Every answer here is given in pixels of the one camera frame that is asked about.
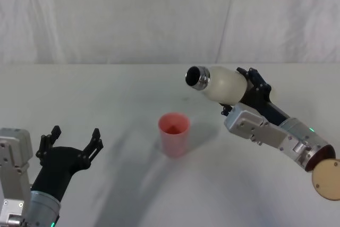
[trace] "white curtain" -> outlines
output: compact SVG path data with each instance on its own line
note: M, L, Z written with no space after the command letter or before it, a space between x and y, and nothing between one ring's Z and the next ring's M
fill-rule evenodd
M0 0L1 63L337 62L340 0Z

